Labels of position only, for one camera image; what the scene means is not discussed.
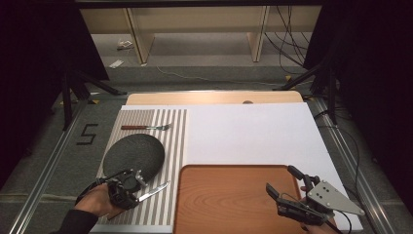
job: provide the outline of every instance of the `wire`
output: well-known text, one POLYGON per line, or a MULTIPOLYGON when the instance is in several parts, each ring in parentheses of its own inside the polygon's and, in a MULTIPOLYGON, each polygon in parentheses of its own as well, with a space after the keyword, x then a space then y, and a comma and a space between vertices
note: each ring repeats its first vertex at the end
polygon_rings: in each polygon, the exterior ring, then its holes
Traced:
MULTIPOLYGON (((282 41, 282 38, 279 36, 279 34, 277 34, 277 32, 274 32, 274 34, 277 36, 277 38, 279 38, 281 41, 282 41)), ((305 47, 302 47, 302 46, 298 46, 298 45, 294 45, 294 44, 291 44, 291 43, 289 43, 289 42, 286 42, 286 41, 284 41, 284 43, 285 44, 287 44, 288 46, 296 46, 296 47, 298 47, 298 48, 300 48, 300 49, 303 49, 303 50, 308 50, 307 48, 305 48, 305 47)))
POLYGON ((161 68, 159 66, 156 66, 158 68, 158 70, 161 73, 167 74, 167 75, 174 75, 180 78, 184 78, 184 79, 198 79, 198 80, 204 80, 204 81, 210 81, 210 82, 228 82, 228 83, 236 83, 236 84, 256 84, 256 85, 266 85, 266 86, 281 86, 278 84, 271 84, 271 83, 264 83, 264 82, 243 82, 243 81, 232 81, 232 80, 212 80, 212 79, 208 79, 208 78, 204 78, 204 77, 199 77, 199 76, 183 76, 183 75, 179 75, 177 73, 174 72, 167 72, 167 71, 163 71, 161 70, 161 68))
POLYGON ((286 73, 289 74, 302 74, 302 73, 294 73, 294 72, 289 72, 286 71, 283 66, 282 66, 282 59, 281 59, 281 55, 285 56, 286 58, 290 59, 291 61, 295 62, 297 65, 299 66, 303 66, 303 64, 300 61, 297 61, 296 59, 292 58, 289 54, 287 54, 286 52, 284 52, 282 50, 282 48, 278 47, 271 39, 270 37, 267 35, 267 33, 264 33, 264 35, 267 37, 268 41, 270 41, 271 45, 273 45, 274 48, 276 48, 280 53, 280 58, 279 58, 279 63, 280 63, 280 67, 282 68, 283 71, 285 71, 286 73))
POLYGON ((306 35, 304 35, 303 32, 301 32, 301 35, 303 35, 304 39, 307 41, 307 43, 310 43, 309 39, 307 39, 306 35))
POLYGON ((349 232, 348 232, 348 234, 352 233, 353 226, 352 226, 352 222, 350 221, 349 217, 346 214, 344 214, 343 212, 340 212, 340 211, 337 211, 337 212, 341 213, 341 215, 343 215, 347 219, 347 221, 349 222, 349 232))
MULTIPOLYGON (((359 171, 359 162, 360 162, 360 155, 359 155, 359 150, 358 150, 358 146, 357 146, 357 141, 355 140, 355 138, 354 138, 350 133, 348 133, 347 131, 344 131, 343 129, 339 129, 338 127, 333 127, 333 126, 318 126, 318 128, 319 128, 319 129, 320 129, 320 128, 335 129, 335 130, 338 130, 338 131, 340 131, 340 132, 342 132, 342 133, 345 133, 346 135, 348 135, 348 136, 352 139, 353 143, 355 144, 356 153, 357 153, 357 165, 356 165, 356 175, 355 175, 355 189, 356 189, 356 191, 353 191, 352 189, 350 189, 349 187, 347 187, 347 186, 345 186, 345 185, 343 185, 343 186, 344 186, 344 188, 345 188, 346 190, 350 191, 350 192, 356 197, 356 199, 358 200, 358 202, 360 203, 360 205, 362 206, 362 208, 366 211, 366 208, 365 208, 364 204, 361 202, 361 199, 359 198, 358 187, 357 187, 358 171, 359 171)), ((376 231, 376 229, 375 229, 375 227, 374 227, 374 225, 373 225, 370 217, 369 217, 368 215, 366 215, 365 217, 367 218, 367 221, 368 221, 368 223, 370 224, 370 227, 373 229, 373 233, 377 233, 377 231, 376 231)))
POLYGON ((297 57, 299 58, 299 60, 301 61, 300 56, 299 56, 298 54, 300 54, 303 59, 304 59, 304 56, 303 56, 303 54, 301 53, 301 50, 300 50, 300 48, 298 47, 297 43, 295 42, 294 37, 292 36, 292 33, 291 33, 291 31, 292 31, 292 28, 291 28, 292 8, 291 8, 291 6, 288 6, 288 23, 285 23, 285 20, 284 20, 284 18, 283 18, 283 16, 282 16, 282 13, 281 13, 280 8, 279 8, 278 6, 277 6, 277 11, 279 12, 280 17, 281 17, 281 19, 282 19, 282 23, 283 23, 283 25, 284 25, 284 27, 285 27, 285 34, 284 34, 284 39, 283 39, 283 41, 285 42, 286 35, 288 34, 289 37, 291 38, 292 44, 294 45, 294 51, 295 51, 297 57))

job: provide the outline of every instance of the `striped mat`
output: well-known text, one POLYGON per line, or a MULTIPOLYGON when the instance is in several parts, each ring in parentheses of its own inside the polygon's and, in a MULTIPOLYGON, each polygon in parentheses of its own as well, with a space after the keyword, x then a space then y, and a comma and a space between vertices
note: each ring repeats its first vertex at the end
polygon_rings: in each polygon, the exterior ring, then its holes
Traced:
MULTIPOLYGON (((188 111, 186 109, 150 109, 150 110, 120 110, 112 134, 107 143, 105 154, 119 139, 133 134, 148 134, 156 137, 166 151, 165 163, 161 171, 149 185, 136 192, 136 197, 148 192, 158 185, 170 180, 170 185, 157 195, 145 200, 135 209, 126 211, 110 221, 101 217, 97 224, 108 225, 173 225, 178 175, 185 165, 185 137, 188 111), (167 131, 156 130, 121 130, 122 125, 160 126, 172 123, 167 131)), ((104 176, 102 158, 97 177, 104 176)))

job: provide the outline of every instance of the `fork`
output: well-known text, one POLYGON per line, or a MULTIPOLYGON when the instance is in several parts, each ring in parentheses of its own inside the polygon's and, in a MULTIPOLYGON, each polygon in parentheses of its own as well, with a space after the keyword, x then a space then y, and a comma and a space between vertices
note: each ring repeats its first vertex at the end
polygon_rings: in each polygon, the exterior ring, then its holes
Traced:
POLYGON ((163 126, 146 126, 146 125, 122 125, 121 130, 168 130, 172 124, 163 126))

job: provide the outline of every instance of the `metal frame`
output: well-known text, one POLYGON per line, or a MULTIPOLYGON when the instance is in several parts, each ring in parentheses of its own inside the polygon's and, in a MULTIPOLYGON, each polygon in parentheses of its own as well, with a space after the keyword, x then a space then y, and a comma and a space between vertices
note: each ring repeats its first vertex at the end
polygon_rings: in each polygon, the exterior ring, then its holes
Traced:
MULTIPOLYGON (((317 99, 317 108, 319 109, 319 111, 323 111, 327 108, 325 102, 322 99, 317 99)), ((326 126, 334 128, 335 125, 332 123, 331 119, 329 119, 328 116, 324 115, 323 121, 326 126)), ((390 222, 389 216, 381 206, 380 201, 374 194, 373 189, 368 184, 362 170, 357 167, 357 158, 350 150, 349 145, 344 140, 343 135, 340 133, 340 130, 333 130, 329 128, 329 132, 331 134, 331 137, 334 139, 337 148, 340 151, 340 155, 343 157, 343 161, 346 164, 353 179, 356 179, 358 169, 358 192, 361 196, 362 202, 364 202, 364 205, 367 208, 366 214, 369 215, 369 217, 374 222, 375 228, 377 229, 378 233, 395 233, 394 226, 390 222)))
POLYGON ((32 191, 28 195, 27 200, 25 201, 24 205, 19 211, 15 223, 13 224, 10 230, 10 234, 24 233, 30 219, 33 217, 37 205, 40 202, 42 194, 46 190, 49 181, 51 180, 52 175, 55 172, 58 161, 60 160, 60 157, 63 154, 67 142, 72 135, 72 131, 77 124, 80 114, 83 112, 87 104, 87 100, 80 100, 77 103, 77 107, 74 111, 73 121, 68 126, 66 131, 64 131, 63 134, 60 136, 60 139, 58 140, 58 143, 55 146, 55 149, 52 155, 50 156, 45 168, 43 169, 32 191))

